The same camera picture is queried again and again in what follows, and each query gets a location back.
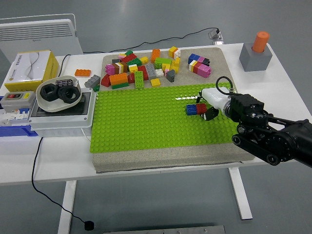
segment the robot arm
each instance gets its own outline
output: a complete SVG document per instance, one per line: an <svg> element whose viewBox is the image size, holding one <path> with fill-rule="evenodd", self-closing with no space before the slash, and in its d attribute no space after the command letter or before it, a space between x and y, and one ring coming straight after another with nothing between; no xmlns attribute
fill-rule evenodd
<svg viewBox="0 0 312 234"><path fill-rule="evenodd" d="M312 167L312 124L307 119L290 121L275 118L263 109L263 102L249 94L225 93L225 88L220 93L221 89L218 86L203 89L197 102L200 98L205 99L213 109L221 110L238 123L237 134L232 137L236 146L274 166L295 159ZM217 116L216 111L214 116L211 113L209 109L202 117L211 120ZM284 128L278 131L269 125L270 122Z"/></svg>

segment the black nut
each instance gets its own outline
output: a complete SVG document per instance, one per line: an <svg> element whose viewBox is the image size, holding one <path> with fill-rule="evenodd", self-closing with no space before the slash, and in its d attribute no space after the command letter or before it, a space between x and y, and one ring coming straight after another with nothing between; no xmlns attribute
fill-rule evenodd
<svg viewBox="0 0 312 234"><path fill-rule="evenodd" d="M46 101L54 101L58 99L59 87L55 84L46 84L40 90L41 97Z"/></svg>
<svg viewBox="0 0 312 234"><path fill-rule="evenodd" d="M80 91L77 87L66 85L58 89L58 97L65 103L73 103L80 97Z"/></svg>

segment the green baseplate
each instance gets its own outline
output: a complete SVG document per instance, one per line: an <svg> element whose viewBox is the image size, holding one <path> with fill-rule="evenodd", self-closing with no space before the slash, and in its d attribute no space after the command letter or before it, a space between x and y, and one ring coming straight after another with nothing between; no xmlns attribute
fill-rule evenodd
<svg viewBox="0 0 312 234"><path fill-rule="evenodd" d="M229 83L219 86L230 87ZM186 105L196 104L198 92L211 87L215 84L98 92L90 152L232 142L237 123L229 118L219 114L205 121L186 114Z"/></svg>

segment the tissue box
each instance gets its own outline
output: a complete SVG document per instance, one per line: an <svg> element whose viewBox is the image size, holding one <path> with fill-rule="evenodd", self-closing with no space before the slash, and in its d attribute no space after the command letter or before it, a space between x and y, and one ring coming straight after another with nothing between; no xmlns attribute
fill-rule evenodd
<svg viewBox="0 0 312 234"><path fill-rule="evenodd" d="M35 92L41 83L57 76L58 68L51 50L18 53L4 85L10 92Z"/></svg>

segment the table leg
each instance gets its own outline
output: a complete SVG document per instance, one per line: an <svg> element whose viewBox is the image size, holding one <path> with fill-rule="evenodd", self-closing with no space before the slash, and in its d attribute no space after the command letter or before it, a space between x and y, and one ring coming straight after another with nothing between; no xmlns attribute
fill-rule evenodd
<svg viewBox="0 0 312 234"><path fill-rule="evenodd" d="M64 192L63 207L71 212L74 206L76 184L76 180L67 181ZM71 220L72 215L62 209L58 225L58 234L69 234Z"/></svg>
<svg viewBox="0 0 312 234"><path fill-rule="evenodd" d="M252 219L253 218L252 212L249 207L243 181L242 181L242 178L240 177L238 167L229 168L229 173L230 173L231 181L233 184L235 197L237 200L240 217L242 220Z"/></svg>

